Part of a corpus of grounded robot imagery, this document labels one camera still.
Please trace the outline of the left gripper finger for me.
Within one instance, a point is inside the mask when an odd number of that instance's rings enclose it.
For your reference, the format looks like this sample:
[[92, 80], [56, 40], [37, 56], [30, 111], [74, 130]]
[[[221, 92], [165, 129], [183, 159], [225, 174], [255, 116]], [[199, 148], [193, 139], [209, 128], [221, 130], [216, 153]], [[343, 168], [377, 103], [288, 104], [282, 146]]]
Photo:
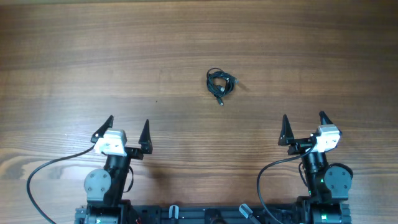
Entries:
[[104, 122], [102, 126], [100, 126], [91, 136], [91, 142], [96, 143], [98, 139], [102, 138], [105, 132], [113, 127], [114, 116], [110, 115], [109, 118]]
[[146, 119], [138, 143], [141, 145], [141, 151], [143, 154], [152, 154], [153, 145], [150, 137], [150, 122], [148, 119]]

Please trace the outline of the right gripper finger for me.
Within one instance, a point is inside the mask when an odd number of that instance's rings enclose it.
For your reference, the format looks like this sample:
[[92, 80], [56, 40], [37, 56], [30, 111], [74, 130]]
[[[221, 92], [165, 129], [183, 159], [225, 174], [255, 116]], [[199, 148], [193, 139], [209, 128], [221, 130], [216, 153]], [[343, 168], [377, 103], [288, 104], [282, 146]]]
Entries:
[[280, 131], [280, 136], [278, 140], [279, 146], [288, 146], [295, 142], [294, 134], [292, 128], [290, 126], [289, 119], [287, 115], [283, 115], [282, 117], [282, 128]]
[[318, 127], [319, 135], [338, 134], [342, 135], [342, 131], [330, 120], [324, 111], [319, 112], [321, 125]]

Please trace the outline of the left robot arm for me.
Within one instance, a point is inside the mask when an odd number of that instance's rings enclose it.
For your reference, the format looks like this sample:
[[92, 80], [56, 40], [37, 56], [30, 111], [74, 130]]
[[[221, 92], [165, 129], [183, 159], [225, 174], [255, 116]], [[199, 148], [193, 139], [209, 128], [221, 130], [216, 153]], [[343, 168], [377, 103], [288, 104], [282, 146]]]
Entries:
[[127, 137], [122, 129], [113, 128], [114, 116], [110, 116], [91, 137], [93, 149], [106, 155], [102, 169], [91, 171], [85, 178], [87, 206], [75, 214], [75, 223], [140, 223], [140, 215], [133, 209], [130, 200], [123, 200], [127, 175], [133, 174], [131, 161], [142, 160], [152, 154], [150, 122], [145, 121], [138, 144], [126, 146]]

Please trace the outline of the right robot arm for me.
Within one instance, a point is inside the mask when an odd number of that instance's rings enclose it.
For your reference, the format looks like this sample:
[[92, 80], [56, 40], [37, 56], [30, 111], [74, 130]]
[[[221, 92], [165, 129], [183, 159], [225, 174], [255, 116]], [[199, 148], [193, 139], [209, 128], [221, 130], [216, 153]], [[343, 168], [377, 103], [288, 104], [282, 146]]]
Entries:
[[308, 138], [295, 138], [289, 119], [282, 118], [278, 145], [288, 146], [288, 155], [301, 158], [308, 195], [295, 203], [295, 223], [349, 224], [352, 222], [348, 200], [353, 171], [342, 163], [330, 164], [327, 152], [335, 149], [342, 136], [324, 111], [320, 125]]

